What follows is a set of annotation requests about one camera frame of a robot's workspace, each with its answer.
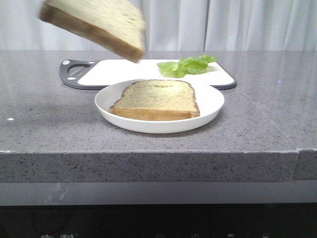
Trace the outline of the green lettuce leaf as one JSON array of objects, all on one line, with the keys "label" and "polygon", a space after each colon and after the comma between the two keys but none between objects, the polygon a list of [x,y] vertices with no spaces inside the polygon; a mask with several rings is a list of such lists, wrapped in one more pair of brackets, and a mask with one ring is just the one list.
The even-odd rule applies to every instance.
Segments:
[{"label": "green lettuce leaf", "polygon": [[183,78],[185,75],[203,74],[209,63],[217,62],[217,58],[204,54],[198,57],[181,58],[178,62],[159,62],[157,66],[162,76]]}]

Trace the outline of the bread slice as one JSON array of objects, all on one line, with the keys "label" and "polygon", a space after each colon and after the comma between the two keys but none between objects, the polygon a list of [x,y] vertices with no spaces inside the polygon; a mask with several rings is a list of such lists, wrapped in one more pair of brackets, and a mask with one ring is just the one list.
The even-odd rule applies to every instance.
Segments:
[{"label": "bread slice", "polygon": [[39,18],[132,62],[145,51],[146,23],[128,0],[46,0]]},{"label": "bread slice", "polygon": [[129,119],[172,121],[200,116],[196,94],[181,80],[142,80],[126,87],[109,108],[110,113]]}]

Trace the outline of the white round plate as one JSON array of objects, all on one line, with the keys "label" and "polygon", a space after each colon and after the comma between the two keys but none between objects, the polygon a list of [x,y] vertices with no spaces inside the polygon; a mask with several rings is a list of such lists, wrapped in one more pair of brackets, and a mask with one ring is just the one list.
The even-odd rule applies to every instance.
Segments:
[{"label": "white round plate", "polygon": [[181,80],[130,80],[102,89],[95,104],[110,123],[142,133],[176,133],[212,121],[223,94],[207,85]]}]

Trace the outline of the white cutting board grey rim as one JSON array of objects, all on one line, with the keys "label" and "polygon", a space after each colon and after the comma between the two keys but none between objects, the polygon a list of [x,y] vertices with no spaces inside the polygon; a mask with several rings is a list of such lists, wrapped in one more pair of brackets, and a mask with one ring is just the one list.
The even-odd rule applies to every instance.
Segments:
[{"label": "white cutting board grey rim", "polygon": [[[84,90],[101,90],[107,86],[137,79],[168,79],[157,66],[166,59],[142,59],[133,63],[125,59],[105,59],[80,61],[66,59],[59,66],[62,82],[72,88]],[[232,78],[218,63],[208,65],[206,72],[197,75],[187,74],[180,80],[190,83],[201,83],[218,90],[232,89],[237,81]]]}]

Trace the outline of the grey pleated curtain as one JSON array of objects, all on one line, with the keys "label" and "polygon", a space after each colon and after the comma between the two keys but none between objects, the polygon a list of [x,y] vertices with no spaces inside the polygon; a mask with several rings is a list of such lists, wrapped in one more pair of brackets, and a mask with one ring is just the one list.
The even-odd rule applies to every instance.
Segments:
[{"label": "grey pleated curtain", "polygon": [[[136,0],[147,51],[315,51],[314,0]],[[0,3],[2,50],[99,51],[39,19],[40,0]]]}]

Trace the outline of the black appliance control panel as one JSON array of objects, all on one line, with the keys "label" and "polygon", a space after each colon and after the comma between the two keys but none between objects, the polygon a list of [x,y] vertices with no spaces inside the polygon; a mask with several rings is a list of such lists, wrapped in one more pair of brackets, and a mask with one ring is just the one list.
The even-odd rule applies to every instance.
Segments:
[{"label": "black appliance control panel", "polygon": [[314,238],[315,204],[12,206],[3,238]]}]

